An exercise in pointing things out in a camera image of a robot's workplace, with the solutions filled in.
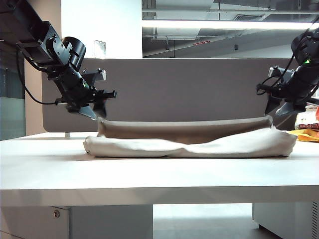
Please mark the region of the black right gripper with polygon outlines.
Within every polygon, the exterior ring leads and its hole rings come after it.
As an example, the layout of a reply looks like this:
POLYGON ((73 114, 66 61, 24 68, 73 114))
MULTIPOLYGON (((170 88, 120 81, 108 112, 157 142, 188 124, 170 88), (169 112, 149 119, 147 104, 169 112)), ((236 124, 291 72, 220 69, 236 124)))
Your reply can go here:
POLYGON ((281 101, 285 103, 276 111, 276 116, 293 115, 303 112, 307 103, 318 105, 318 99, 312 97, 319 88, 319 76, 299 77, 293 74, 286 82, 280 81, 271 86, 264 85, 268 94, 265 115, 276 109, 281 101))

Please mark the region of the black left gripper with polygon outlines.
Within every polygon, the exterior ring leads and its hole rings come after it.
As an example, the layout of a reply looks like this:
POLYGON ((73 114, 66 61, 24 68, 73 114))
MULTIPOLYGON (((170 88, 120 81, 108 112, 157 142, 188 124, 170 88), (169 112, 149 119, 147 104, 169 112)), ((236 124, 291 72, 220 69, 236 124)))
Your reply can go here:
POLYGON ((70 104, 65 98, 59 98, 55 100, 56 105, 65 105, 66 107, 72 109, 79 109, 78 114, 85 117, 89 117, 92 120, 96 120, 97 117, 106 118, 106 100, 113 99, 117 96, 117 92, 113 90, 112 92, 107 92, 106 90, 90 90, 89 93, 81 98, 76 100, 71 100, 70 104), (93 109, 89 106, 90 103, 93 103, 93 109))

